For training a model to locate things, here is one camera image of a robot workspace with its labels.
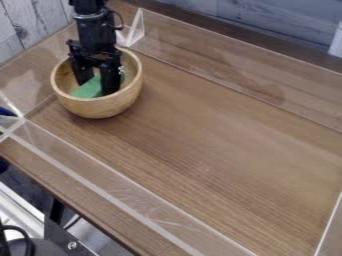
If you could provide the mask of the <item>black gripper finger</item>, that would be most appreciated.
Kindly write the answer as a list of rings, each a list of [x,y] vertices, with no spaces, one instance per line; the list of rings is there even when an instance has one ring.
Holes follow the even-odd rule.
[[[91,57],[71,54],[69,62],[77,84],[83,85],[89,79],[93,78],[93,65]]]
[[[100,84],[104,95],[115,93],[120,89],[121,75],[119,66],[108,63],[100,65]]]

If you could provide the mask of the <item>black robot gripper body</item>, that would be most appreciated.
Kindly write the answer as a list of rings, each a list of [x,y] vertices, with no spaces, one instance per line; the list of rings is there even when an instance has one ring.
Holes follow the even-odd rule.
[[[119,67],[121,52],[116,48],[116,31],[123,25],[115,24],[116,11],[107,5],[108,0],[68,0],[73,8],[77,39],[69,39],[69,60],[76,67],[99,67],[101,64]]]

